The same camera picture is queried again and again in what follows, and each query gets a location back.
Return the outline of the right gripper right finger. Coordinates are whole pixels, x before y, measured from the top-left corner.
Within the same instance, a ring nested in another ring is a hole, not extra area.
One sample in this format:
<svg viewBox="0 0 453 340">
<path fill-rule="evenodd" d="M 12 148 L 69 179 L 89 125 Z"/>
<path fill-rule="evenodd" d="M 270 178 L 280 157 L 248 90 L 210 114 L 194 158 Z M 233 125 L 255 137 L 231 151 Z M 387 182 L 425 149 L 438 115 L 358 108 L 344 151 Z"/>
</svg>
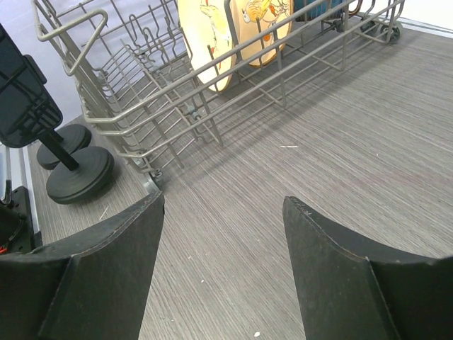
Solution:
<svg viewBox="0 0 453 340">
<path fill-rule="evenodd" d="M 451 257 L 379 243 L 294 196 L 282 216 L 306 338 L 452 338 Z"/>
</svg>

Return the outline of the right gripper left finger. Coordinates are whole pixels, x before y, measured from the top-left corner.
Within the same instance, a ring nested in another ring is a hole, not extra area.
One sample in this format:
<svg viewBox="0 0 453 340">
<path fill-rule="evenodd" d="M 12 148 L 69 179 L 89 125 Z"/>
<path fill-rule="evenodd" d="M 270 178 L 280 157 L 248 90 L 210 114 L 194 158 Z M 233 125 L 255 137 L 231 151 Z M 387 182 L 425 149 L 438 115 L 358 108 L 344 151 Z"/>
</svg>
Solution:
<svg viewBox="0 0 453 340">
<path fill-rule="evenodd" d="M 163 193 L 30 253 L 1 257 L 2 339 L 137 339 Z"/>
</svg>

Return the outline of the black phone stand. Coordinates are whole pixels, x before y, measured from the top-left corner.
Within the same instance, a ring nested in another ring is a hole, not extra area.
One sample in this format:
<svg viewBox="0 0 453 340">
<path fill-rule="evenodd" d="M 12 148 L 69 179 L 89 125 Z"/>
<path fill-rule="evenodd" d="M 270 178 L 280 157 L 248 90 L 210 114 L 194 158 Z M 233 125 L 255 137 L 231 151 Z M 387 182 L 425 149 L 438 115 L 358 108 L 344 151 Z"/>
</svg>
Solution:
<svg viewBox="0 0 453 340">
<path fill-rule="evenodd" d="M 88 147 L 91 139 L 91 131 L 80 124 L 67 125 L 55 132 L 55 140 L 70 154 Z M 58 158 L 44 144 L 40 145 L 36 158 L 38 164 L 46 170 L 54 169 L 59 163 Z"/>
<path fill-rule="evenodd" d="M 97 146 L 88 146 L 70 154 L 55 140 L 55 132 L 55 129 L 49 131 L 38 139 L 59 160 L 47 180 L 48 196 L 61 205 L 92 198 L 112 178 L 113 155 Z"/>
</svg>

